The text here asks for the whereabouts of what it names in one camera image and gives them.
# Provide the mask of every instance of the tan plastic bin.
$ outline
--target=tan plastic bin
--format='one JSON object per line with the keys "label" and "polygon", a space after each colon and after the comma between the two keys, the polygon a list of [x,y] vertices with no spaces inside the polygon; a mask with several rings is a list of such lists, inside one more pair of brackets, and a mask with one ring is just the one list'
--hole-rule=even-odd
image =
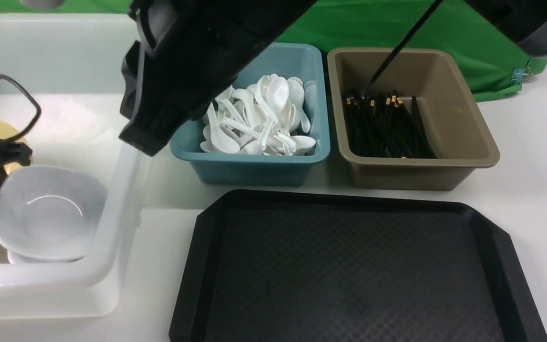
{"label": "tan plastic bin", "polygon": [[337,48],[328,54],[330,93],[339,152],[358,188],[451,190],[475,169],[497,164],[500,152],[453,58],[438,50],[407,48],[371,87],[417,97],[437,160],[366,158],[349,149],[341,95],[362,90],[390,48]]}

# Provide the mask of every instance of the transparent plastic bin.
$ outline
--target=transparent plastic bin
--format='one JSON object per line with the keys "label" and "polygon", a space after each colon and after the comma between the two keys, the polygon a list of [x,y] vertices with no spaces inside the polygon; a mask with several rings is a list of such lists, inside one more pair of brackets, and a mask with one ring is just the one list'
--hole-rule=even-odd
{"label": "transparent plastic bin", "polygon": [[[0,73],[43,108],[27,136],[35,164],[90,173],[109,195],[91,251],[68,264],[8,264],[0,247],[0,319],[102,316],[117,306],[139,225],[150,159],[117,139],[124,54],[134,22],[87,15],[0,15]],[[0,119],[34,114],[0,82]]]}

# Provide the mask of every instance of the teal plastic bin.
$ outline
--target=teal plastic bin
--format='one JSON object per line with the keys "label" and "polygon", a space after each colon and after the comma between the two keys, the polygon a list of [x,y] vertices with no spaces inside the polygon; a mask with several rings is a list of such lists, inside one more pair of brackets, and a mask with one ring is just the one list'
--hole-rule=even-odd
{"label": "teal plastic bin", "polygon": [[174,134],[170,149],[176,158],[191,163],[206,184],[244,186],[300,186],[314,164],[330,153],[330,130],[321,52],[305,44],[273,43],[238,76],[235,87],[256,84],[263,75],[297,76],[304,82],[304,111],[312,122],[309,135],[317,141],[305,156],[251,156],[204,153],[202,120],[185,123]]}

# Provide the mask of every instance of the green backdrop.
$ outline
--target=green backdrop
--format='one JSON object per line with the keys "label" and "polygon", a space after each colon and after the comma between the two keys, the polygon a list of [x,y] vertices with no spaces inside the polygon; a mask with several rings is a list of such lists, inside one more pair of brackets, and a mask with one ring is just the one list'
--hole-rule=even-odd
{"label": "green backdrop", "polygon": [[[59,12],[125,13],[130,0],[67,0]],[[315,45],[324,52],[348,46],[396,45],[432,0],[319,0],[280,41]],[[0,0],[0,12],[27,12],[18,0]],[[547,60],[523,54],[463,0],[446,0],[416,34],[411,48],[449,52],[477,100],[516,93],[515,69],[543,71]]]}

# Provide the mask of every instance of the black tray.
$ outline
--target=black tray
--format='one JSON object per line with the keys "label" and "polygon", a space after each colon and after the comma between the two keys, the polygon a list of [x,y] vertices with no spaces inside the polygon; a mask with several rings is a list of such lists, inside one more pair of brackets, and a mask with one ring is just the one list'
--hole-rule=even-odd
{"label": "black tray", "polygon": [[198,217],[172,342],[547,342],[510,236],[459,203],[237,190]]}

